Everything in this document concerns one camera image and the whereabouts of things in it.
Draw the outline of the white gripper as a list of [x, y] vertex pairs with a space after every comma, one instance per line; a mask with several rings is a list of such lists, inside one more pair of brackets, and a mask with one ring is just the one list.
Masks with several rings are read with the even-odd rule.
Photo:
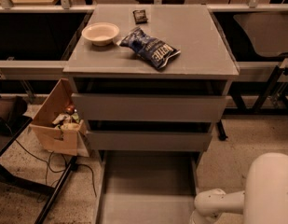
[[222, 189], [200, 192], [194, 199], [189, 224], [214, 224], [224, 213], [242, 214], [245, 192], [225, 193]]

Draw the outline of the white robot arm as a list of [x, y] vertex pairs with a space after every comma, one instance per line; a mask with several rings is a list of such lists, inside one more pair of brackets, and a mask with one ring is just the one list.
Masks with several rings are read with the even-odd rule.
[[256, 158], [245, 189], [199, 193], [190, 224], [214, 224], [223, 213], [243, 214], [243, 224], [288, 224], [288, 156], [267, 153]]

